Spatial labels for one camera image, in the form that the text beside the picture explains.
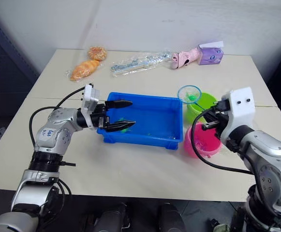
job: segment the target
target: handwritten label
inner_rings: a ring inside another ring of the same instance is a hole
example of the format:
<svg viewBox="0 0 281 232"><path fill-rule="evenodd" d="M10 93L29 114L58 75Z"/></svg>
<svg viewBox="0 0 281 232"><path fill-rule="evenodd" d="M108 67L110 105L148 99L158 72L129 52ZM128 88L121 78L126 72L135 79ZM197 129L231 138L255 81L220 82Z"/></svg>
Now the handwritten label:
<svg viewBox="0 0 281 232"><path fill-rule="evenodd" d="M42 141L47 141L52 138L56 129L53 128L43 128L41 134L39 135L39 139Z"/></svg>

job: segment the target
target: black cylinder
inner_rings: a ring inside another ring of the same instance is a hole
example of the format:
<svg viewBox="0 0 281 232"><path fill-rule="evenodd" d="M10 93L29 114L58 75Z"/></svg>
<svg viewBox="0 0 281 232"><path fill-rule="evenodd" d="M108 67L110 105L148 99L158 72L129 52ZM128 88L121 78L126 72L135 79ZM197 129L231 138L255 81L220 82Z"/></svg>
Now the black cylinder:
<svg viewBox="0 0 281 232"><path fill-rule="evenodd" d="M58 172L63 156L56 153L34 151L29 170Z"/></svg>

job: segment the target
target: clear plastic package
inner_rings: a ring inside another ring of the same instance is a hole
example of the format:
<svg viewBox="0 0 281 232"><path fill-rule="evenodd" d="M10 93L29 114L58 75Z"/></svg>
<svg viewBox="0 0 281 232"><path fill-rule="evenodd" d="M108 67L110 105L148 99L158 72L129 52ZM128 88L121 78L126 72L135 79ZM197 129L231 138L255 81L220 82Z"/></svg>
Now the clear plastic package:
<svg viewBox="0 0 281 232"><path fill-rule="evenodd" d="M166 61L171 60L171 52L142 53L136 57L130 57L120 62L113 63L110 70L113 76L127 75L143 70L153 69Z"/></svg>

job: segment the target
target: white wall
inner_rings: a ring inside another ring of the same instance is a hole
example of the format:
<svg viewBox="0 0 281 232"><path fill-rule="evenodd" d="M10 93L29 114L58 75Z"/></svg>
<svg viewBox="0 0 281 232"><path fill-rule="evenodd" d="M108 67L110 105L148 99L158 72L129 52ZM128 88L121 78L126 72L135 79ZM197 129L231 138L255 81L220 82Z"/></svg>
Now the white wall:
<svg viewBox="0 0 281 232"><path fill-rule="evenodd" d="M0 24L41 72L56 48L187 50L224 40L267 79L281 59L281 0L0 0Z"/></svg>

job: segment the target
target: table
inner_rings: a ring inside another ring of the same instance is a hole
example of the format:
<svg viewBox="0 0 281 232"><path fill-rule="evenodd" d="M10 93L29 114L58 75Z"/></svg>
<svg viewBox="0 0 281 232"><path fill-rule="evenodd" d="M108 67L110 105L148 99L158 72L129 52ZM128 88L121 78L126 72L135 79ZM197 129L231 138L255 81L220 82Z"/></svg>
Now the table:
<svg viewBox="0 0 281 232"><path fill-rule="evenodd" d="M75 83L69 80L66 71L72 70L76 64L86 60L86 51L59 49L28 97L62 99L89 82L93 82L95 88L100 90L102 100L107 99L110 92L177 97L178 89L184 85L196 85L203 92L220 99L232 89L250 86L256 106L277 106L250 56L226 55L219 65L197 65L194 62L178 70L162 66L149 71L113 77L110 72L113 62L132 56L137 56L137 53L110 51L107 59L101 62L103 66L96 73ZM80 98L80 93L71 97Z"/></svg>

